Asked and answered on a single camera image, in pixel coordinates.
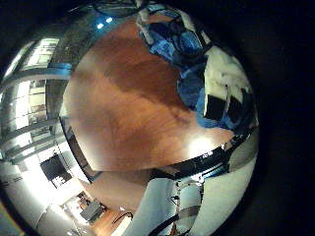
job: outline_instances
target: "table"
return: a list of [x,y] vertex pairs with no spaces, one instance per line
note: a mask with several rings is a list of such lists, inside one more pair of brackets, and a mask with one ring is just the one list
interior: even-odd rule
[[95,220],[104,212],[100,202],[98,200],[92,201],[87,208],[85,208],[81,213],[81,217],[87,221]]
[[64,101],[93,170],[171,165],[227,142],[230,131],[199,127],[176,92],[178,70],[148,52],[134,20],[107,33],[84,56]]

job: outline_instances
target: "light fixture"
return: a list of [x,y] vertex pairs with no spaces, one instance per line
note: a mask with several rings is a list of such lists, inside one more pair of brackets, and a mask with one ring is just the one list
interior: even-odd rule
[[107,22],[107,23],[111,23],[111,22],[112,22],[112,18],[107,18],[107,19],[106,19],[106,22]]
[[98,23],[96,27],[100,30],[100,29],[102,29],[104,27],[104,24],[103,23]]

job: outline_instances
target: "black object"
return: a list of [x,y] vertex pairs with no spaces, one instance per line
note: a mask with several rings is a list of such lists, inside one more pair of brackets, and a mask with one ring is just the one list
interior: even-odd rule
[[163,230],[168,225],[170,225],[171,223],[173,223],[174,221],[176,221],[178,219],[179,219],[178,214],[176,214],[175,216],[172,216],[171,218],[167,219],[165,222],[158,225],[153,231],[151,231],[149,236],[158,236],[158,234],[160,233],[161,230]]
[[236,123],[236,121],[238,120],[239,115],[241,114],[241,110],[242,104],[234,96],[232,96],[230,98],[227,115],[230,117],[233,123]]
[[132,212],[125,212],[122,215],[120,215],[118,218],[115,218],[111,223],[115,224],[119,219],[121,219],[122,217],[124,217],[125,215],[130,214],[131,219],[134,218],[134,214]]
[[130,17],[130,16],[132,16],[132,15],[134,15],[134,14],[140,12],[141,10],[145,9],[145,8],[148,7],[148,5],[149,5],[149,1],[144,1],[140,7],[137,7],[137,6],[136,6],[136,3],[134,2],[133,4],[131,4],[131,6],[134,6],[135,9],[130,10],[130,11],[127,11],[126,13],[123,13],[123,14],[112,15],[112,14],[104,13],[104,12],[99,8],[99,5],[100,5],[100,4],[99,4],[98,2],[99,2],[99,1],[93,1],[93,2],[92,2],[91,5],[92,5],[92,7],[94,8],[94,10],[95,10],[96,12],[98,12],[99,14],[105,16],[105,17],[111,17],[111,18],[126,18],[126,17]]
[[40,168],[49,181],[52,181],[54,178],[67,172],[65,167],[62,165],[58,154],[55,154],[51,158],[43,161],[40,164]]
[[[46,18],[89,1],[2,1],[0,74],[16,55],[20,39]],[[245,198],[214,236],[314,235],[315,172],[311,165],[311,104],[314,95],[314,1],[163,0],[181,8],[220,36],[251,68],[260,112],[261,143]],[[0,196],[28,235],[37,235],[12,203]]]
[[208,95],[207,112],[205,118],[219,121],[223,116],[224,108],[224,100]]
[[101,203],[98,200],[94,200],[80,213],[80,215],[85,220],[92,223],[97,220],[103,212],[104,208]]
[[217,147],[212,151],[212,154],[205,153],[193,159],[175,164],[174,166],[179,167],[180,171],[175,174],[174,179],[182,179],[201,172],[203,172],[204,178],[227,173],[229,170],[228,162],[231,155],[243,142],[246,141],[252,131],[253,129],[247,130],[243,135],[233,137],[230,140],[232,147],[227,150]]
[[[170,22],[168,22],[167,24],[168,26],[168,34],[170,37],[170,40],[172,42],[172,44],[174,45],[175,50],[177,51],[177,53],[179,53],[180,55],[182,55],[185,60],[186,63],[189,62],[197,62],[198,60],[200,60],[201,58],[203,58],[205,56],[205,53],[213,47],[213,43],[209,42],[208,44],[203,44],[203,48],[198,50],[197,52],[194,53],[185,53],[181,48],[180,48],[180,35],[182,33],[184,33],[186,31],[186,29],[183,27],[183,23],[181,22],[180,16],[175,17],[174,19],[172,19]],[[174,36],[177,36],[177,42],[175,42],[174,40]]]

